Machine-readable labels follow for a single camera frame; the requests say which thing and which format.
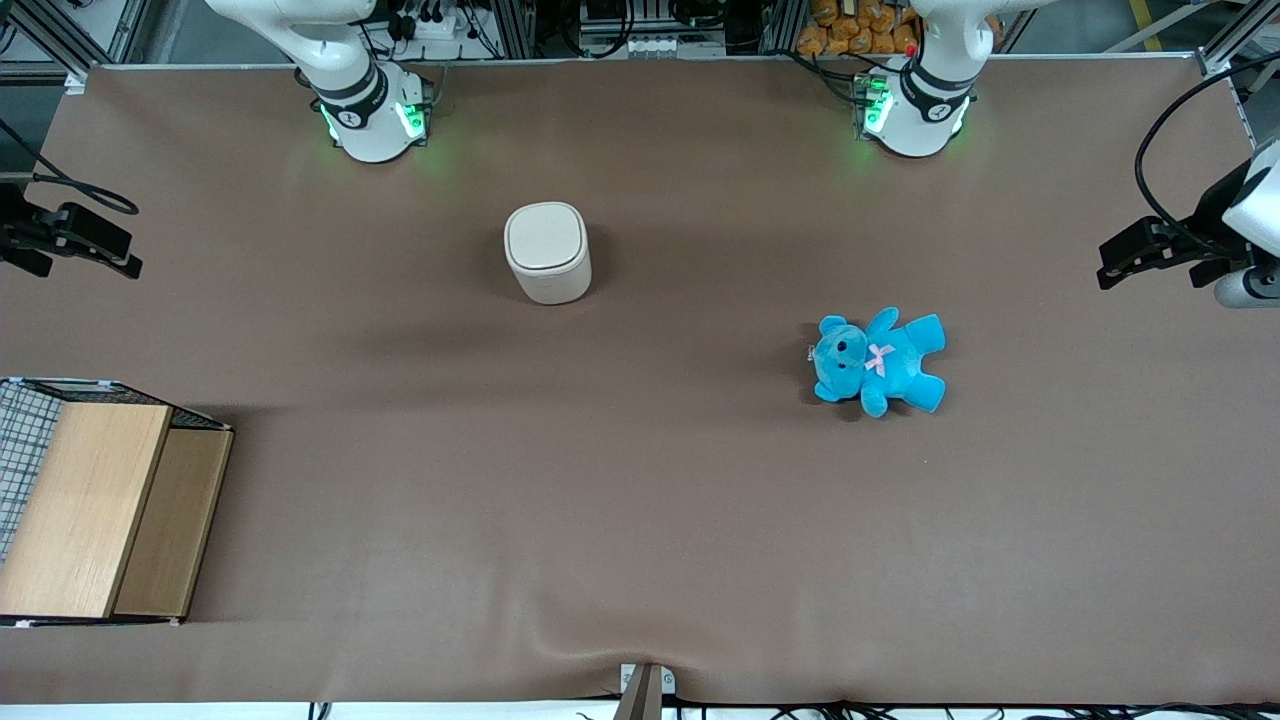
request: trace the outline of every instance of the white cylindrical box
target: white cylindrical box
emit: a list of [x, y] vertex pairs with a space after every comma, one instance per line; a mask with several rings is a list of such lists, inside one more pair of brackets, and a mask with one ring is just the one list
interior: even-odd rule
[[582, 215], [564, 202], [525, 205], [507, 218], [507, 264], [530, 300], [559, 305], [591, 284], [591, 251]]

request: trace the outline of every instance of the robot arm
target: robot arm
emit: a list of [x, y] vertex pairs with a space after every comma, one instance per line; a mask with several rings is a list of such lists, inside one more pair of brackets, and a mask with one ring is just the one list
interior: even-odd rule
[[289, 56], [311, 88], [329, 135], [348, 155], [381, 163], [426, 140], [430, 86], [396, 63], [376, 61], [348, 23], [376, 0], [206, 0]]
[[1152, 269], [1196, 263], [1192, 286], [1213, 286], [1226, 307], [1280, 307], [1280, 140], [1204, 191], [1179, 222], [1192, 237], [1156, 217], [1137, 220], [1100, 249], [1098, 286]]
[[914, 58], [874, 69], [878, 97], [865, 110], [863, 131], [909, 158], [942, 150], [959, 132], [969, 91], [991, 56], [995, 36], [987, 15], [1028, 10], [1053, 0], [913, 0], [924, 18]]

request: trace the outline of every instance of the aluminum frame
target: aluminum frame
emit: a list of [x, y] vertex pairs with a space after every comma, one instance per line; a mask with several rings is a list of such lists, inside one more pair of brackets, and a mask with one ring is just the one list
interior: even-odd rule
[[1249, 0], [1201, 51], [1206, 74], [1226, 68], [1231, 58], [1235, 58], [1277, 14], [1280, 14], [1280, 0]]

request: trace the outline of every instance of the wire mesh basket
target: wire mesh basket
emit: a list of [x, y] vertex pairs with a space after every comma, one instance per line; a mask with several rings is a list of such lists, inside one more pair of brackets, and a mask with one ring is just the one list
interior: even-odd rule
[[207, 415], [111, 380], [0, 378], [0, 568], [9, 556], [18, 523], [31, 500], [54, 428], [67, 402], [168, 405], [173, 407], [169, 421], [173, 428], [230, 429], [230, 425]]

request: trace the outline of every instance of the wooden panel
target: wooden panel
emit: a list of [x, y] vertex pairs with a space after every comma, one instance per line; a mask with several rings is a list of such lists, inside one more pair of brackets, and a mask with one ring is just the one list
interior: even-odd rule
[[230, 448], [229, 430], [169, 430], [120, 583], [116, 614], [187, 614]]
[[0, 570], [0, 614], [105, 618], [172, 410], [72, 402]]

